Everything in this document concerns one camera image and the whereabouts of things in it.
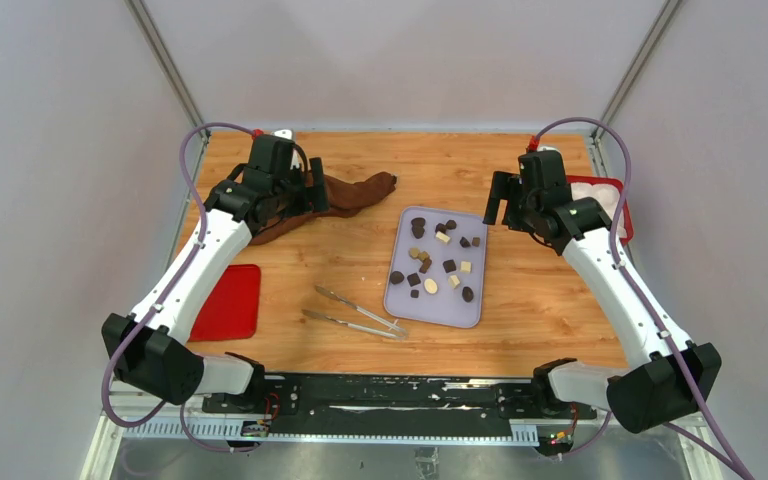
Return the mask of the dark oval chocolate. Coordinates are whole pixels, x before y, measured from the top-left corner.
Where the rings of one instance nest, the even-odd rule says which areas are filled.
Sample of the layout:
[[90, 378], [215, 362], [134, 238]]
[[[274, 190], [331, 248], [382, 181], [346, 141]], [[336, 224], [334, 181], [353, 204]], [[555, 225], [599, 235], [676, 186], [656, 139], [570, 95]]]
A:
[[467, 303], [472, 302], [475, 298], [473, 290], [470, 287], [464, 287], [462, 289], [462, 298]]

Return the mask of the red box with white liners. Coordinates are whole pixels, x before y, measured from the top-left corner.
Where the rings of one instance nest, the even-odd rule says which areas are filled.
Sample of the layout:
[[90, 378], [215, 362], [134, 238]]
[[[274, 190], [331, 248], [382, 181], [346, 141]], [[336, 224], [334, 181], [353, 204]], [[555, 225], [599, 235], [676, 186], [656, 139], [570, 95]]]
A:
[[[574, 200], [592, 197], [599, 202], [609, 217], [613, 217], [619, 206], [620, 194], [623, 184], [613, 178], [568, 175], [567, 180], [571, 185]], [[629, 206], [625, 204], [619, 221], [618, 237], [623, 246], [626, 246], [633, 238], [633, 224]]]

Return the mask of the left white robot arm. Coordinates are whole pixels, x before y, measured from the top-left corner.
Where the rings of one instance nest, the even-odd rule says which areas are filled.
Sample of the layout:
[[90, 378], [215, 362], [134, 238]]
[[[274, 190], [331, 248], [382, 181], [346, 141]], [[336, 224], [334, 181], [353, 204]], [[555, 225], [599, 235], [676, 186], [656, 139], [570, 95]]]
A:
[[192, 235], [155, 287], [129, 314], [104, 322], [108, 380], [172, 405], [194, 395], [227, 394], [239, 411], [258, 411], [267, 390], [259, 363], [231, 354], [201, 356], [187, 343], [209, 295], [253, 238], [282, 220], [328, 208], [320, 158], [307, 158], [291, 139], [255, 136], [248, 160], [201, 204]]

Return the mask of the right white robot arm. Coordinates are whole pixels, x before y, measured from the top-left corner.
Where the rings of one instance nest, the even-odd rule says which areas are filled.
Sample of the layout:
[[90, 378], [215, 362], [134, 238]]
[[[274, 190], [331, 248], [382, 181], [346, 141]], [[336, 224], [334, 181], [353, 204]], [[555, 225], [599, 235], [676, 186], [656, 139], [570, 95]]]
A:
[[641, 433], [701, 411], [722, 365], [660, 306], [629, 262], [613, 222], [592, 196], [576, 198], [556, 150], [518, 158], [515, 173], [494, 172], [484, 223], [501, 222], [562, 257], [585, 282], [622, 346], [626, 369], [563, 358], [534, 370], [531, 403], [556, 417], [571, 403], [611, 412]]

